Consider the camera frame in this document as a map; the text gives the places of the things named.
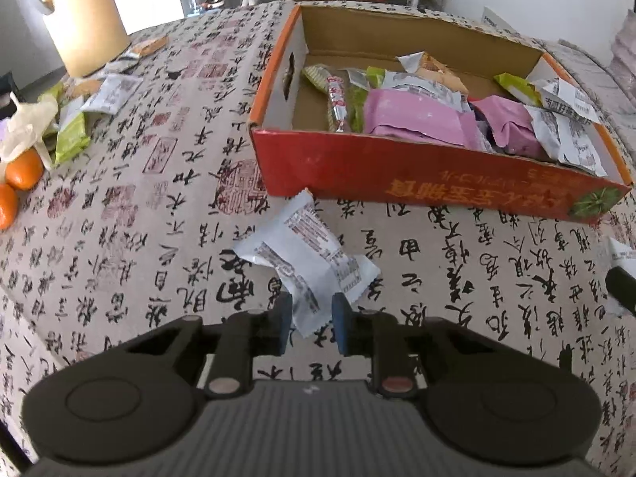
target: gray floor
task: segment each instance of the gray floor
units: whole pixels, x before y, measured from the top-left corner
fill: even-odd
[[[37,81],[31,82],[31,84],[26,87],[20,88],[20,92],[27,102],[37,102],[37,97],[39,97],[42,92],[59,82],[65,73],[66,68],[62,66],[62,68],[58,68],[56,71],[37,79]]]

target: gray ribbed surface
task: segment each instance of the gray ribbed surface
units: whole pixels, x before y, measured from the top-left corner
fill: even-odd
[[[42,460],[25,475],[600,476],[578,460],[532,470],[475,462],[437,440],[413,406],[374,397],[364,382],[257,382],[246,397],[208,404],[189,433],[157,456],[107,468]]]

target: tablecloth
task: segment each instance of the tablecloth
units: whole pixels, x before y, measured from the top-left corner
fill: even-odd
[[[281,291],[273,270],[241,261],[232,246],[284,203],[263,187],[246,119],[293,5],[224,10],[135,34],[165,33],[170,43],[134,70],[143,84],[117,116],[99,120],[89,148],[21,196],[16,223],[0,234],[0,416],[31,457],[20,406],[40,378],[183,314],[216,323],[268,308]],[[605,71],[580,52],[543,46],[606,118],[621,114],[610,129],[629,143],[625,116],[636,110],[629,101],[611,109],[622,94]],[[636,247],[634,193],[598,227],[453,206],[338,200],[316,209],[349,254],[382,271],[356,306],[412,325],[445,317],[553,365],[571,361],[602,402],[588,460],[608,475],[631,475],[634,320],[605,313],[601,240]],[[369,371],[368,361],[338,355],[331,326],[307,339],[293,331],[283,357],[254,363],[259,378]]]

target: snack wrapper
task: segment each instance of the snack wrapper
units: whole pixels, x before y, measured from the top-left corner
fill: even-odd
[[[348,256],[303,190],[281,213],[235,244],[240,258],[273,267],[293,299],[294,325],[303,337],[332,318],[332,297],[356,301],[380,270],[366,256]]]
[[[90,137],[86,133],[86,117],[82,112],[74,114],[64,126],[60,126],[55,144],[55,164],[72,159],[88,147]]]
[[[472,111],[457,112],[432,97],[410,91],[372,89],[365,103],[364,132],[486,151]]]
[[[347,124],[347,104],[345,103],[345,81],[340,77],[327,77],[327,95],[329,109],[334,120],[336,133],[343,133],[349,129]]]
[[[468,101],[459,91],[453,91],[440,82],[430,81],[413,74],[400,74],[387,71],[380,86],[381,89],[396,89],[426,95],[446,104],[459,112],[471,110]]]
[[[116,115],[143,80],[141,77],[110,74],[99,91],[86,101],[81,110]]]
[[[303,75],[316,89],[328,96],[327,122],[330,131],[362,132],[362,109],[370,89],[362,70],[338,70],[330,66],[313,65],[303,68]]]
[[[532,83],[541,96],[545,109],[554,111],[581,122],[600,124],[599,114],[580,89],[563,79],[537,81]]]
[[[584,124],[546,109],[525,106],[532,117],[532,128],[551,159],[586,170],[596,176],[607,175],[599,153],[589,139]]]
[[[439,82],[453,91],[468,95],[468,89],[463,85],[461,79],[446,65],[440,63],[435,57],[426,52],[404,55],[398,57],[397,60],[402,64],[405,72],[409,74]]]
[[[376,66],[367,66],[366,78],[373,89],[378,89],[384,82],[387,71],[384,68],[376,68]]]
[[[534,135],[532,117],[523,104],[492,95],[473,102],[492,129],[495,144],[508,154],[547,161],[548,156]]]
[[[110,74],[122,74],[139,64],[139,59],[117,59],[104,65],[104,68],[90,76],[90,79],[103,80]]]
[[[499,74],[495,76],[495,80],[522,104],[541,107],[541,95],[525,79],[511,74]]]

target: orange cardboard box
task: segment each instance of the orange cardboard box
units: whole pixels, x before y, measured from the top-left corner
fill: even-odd
[[[269,194],[309,188],[317,198],[457,204],[593,223],[632,188],[628,167],[603,126],[590,127],[606,177],[553,163],[460,147],[332,133],[327,104],[304,66],[402,71],[396,56],[427,51],[451,68],[472,98],[511,98],[493,80],[510,73],[576,82],[530,42],[510,41],[436,17],[298,6],[274,47],[250,114],[250,134]]]

